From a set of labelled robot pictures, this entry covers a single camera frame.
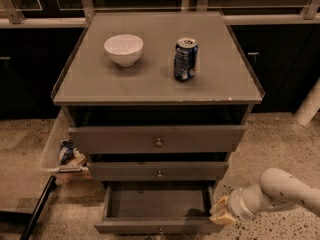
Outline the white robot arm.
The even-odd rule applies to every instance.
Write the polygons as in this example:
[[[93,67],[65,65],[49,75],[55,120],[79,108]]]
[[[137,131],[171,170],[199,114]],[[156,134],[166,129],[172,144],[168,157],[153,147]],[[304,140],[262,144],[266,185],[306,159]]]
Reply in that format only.
[[[320,190],[292,174],[269,168],[256,184],[238,188],[222,197],[210,209],[210,220],[218,225],[233,225],[250,221],[262,212],[278,212],[305,208],[320,216]]]

